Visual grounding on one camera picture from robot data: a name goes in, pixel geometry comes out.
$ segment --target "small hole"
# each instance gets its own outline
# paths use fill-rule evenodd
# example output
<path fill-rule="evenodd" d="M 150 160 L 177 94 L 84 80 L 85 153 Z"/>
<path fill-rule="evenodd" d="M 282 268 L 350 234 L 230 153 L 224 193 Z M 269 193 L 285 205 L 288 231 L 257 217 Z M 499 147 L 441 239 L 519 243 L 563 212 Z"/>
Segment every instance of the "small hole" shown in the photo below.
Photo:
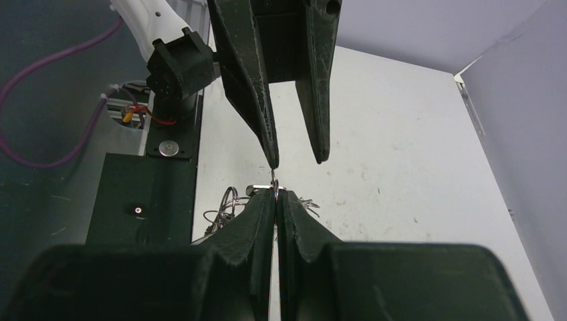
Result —
<path fill-rule="evenodd" d="M 337 0 L 330 0 L 327 2 L 325 10 L 328 15 L 337 15 L 340 11 L 340 3 Z"/>

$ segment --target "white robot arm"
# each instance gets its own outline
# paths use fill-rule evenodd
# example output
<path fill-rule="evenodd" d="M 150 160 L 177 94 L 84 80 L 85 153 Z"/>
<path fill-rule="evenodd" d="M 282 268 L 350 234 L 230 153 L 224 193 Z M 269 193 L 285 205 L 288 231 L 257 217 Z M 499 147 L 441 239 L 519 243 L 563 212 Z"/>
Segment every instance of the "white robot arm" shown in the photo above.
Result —
<path fill-rule="evenodd" d="M 130 28 L 145 62 L 148 62 L 154 52 L 155 40 L 172 42 L 184 36 L 184 28 L 189 28 L 189 25 L 165 0 L 110 0 L 110 2 L 110 8 L 116 10 Z"/>

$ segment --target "black 3d-printed part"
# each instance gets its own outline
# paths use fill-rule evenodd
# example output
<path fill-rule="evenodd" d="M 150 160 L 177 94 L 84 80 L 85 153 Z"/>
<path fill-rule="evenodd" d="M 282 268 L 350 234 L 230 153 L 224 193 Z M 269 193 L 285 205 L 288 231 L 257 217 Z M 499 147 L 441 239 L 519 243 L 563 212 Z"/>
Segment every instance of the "black 3d-printed part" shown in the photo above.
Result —
<path fill-rule="evenodd" d="M 156 97 L 171 108 L 160 116 L 174 119 L 190 116 L 194 104 L 181 104 L 214 79 L 213 50 L 205 45 L 201 36 L 183 29 L 179 39 L 163 43 L 154 41 L 155 50 L 148 60 L 151 75 L 146 80 Z"/>
<path fill-rule="evenodd" d="M 269 84 L 296 81 L 313 153 L 329 158 L 330 76 L 340 0 L 208 0 L 228 100 L 262 145 L 279 150 Z"/>
<path fill-rule="evenodd" d="M 58 247 L 4 320 L 268 320 L 277 221 L 281 319 L 528 319 L 503 266 L 471 245 L 343 243 L 291 191 L 259 190 L 188 247 Z"/>

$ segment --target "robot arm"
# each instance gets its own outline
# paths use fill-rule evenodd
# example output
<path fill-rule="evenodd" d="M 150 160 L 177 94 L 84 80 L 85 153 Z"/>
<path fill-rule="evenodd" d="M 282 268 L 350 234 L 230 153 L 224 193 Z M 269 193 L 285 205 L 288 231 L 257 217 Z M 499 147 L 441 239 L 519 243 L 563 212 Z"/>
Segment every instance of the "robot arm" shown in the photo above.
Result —
<path fill-rule="evenodd" d="M 213 50 L 165 0 L 110 2 L 110 8 L 120 14 L 140 47 L 150 72 L 148 86 L 166 106 L 163 116 L 192 115 L 194 104 L 183 102 L 216 78 Z"/>
<path fill-rule="evenodd" d="M 140 53 L 148 62 L 154 53 L 154 41 L 170 43 L 184 36 L 183 29 L 191 28 L 165 0 L 110 0 L 130 28 Z"/>

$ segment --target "metal ring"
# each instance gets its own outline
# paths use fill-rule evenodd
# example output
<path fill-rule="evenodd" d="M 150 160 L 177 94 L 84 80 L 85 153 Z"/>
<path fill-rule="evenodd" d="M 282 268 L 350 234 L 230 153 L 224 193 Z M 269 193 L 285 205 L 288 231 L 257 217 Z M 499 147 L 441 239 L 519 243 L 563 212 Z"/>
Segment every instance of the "metal ring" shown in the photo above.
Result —
<path fill-rule="evenodd" d="M 219 212 L 218 212 L 218 211 L 215 211 L 215 210 L 212 210 L 212 211 L 206 211 L 206 212 L 203 213 L 203 217 L 204 217 L 209 223 L 214 224 L 215 222 L 211 221 L 211 220 L 207 217 L 207 214 L 209 214 L 209 213 L 216 213 L 216 214 L 218 215 Z"/>
<path fill-rule="evenodd" d="M 227 210 L 229 207 L 246 206 L 246 204 L 247 204 L 247 203 L 240 203 L 240 202 L 238 202 L 238 203 L 236 203 L 236 204 L 233 205 L 233 204 L 229 201 L 229 202 L 227 202 L 227 203 L 225 204 L 225 206 L 223 206 L 223 212 L 226 213 L 226 210 Z"/>
<path fill-rule="evenodd" d="M 231 218 L 234 218 L 235 214 L 234 214 L 234 210 L 235 210 L 235 204 L 236 202 L 238 202 L 238 191 L 236 190 L 235 187 L 229 187 L 226 191 L 225 194 L 223 195 L 223 200 L 221 201 L 221 206 L 219 207 L 219 213 L 223 212 L 223 206 L 224 204 L 226 204 L 226 202 L 228 202 L 229 200 L 229 195 L 232 193 L 232 213 L 231 213 Z"/>
<path fill-rule="evenodd" d="M 275 195 L 275 201 L 277 202 L 277 196 L 279 195 L 279 182 L 277 179 L 273 182 L 273 193 Z"/>

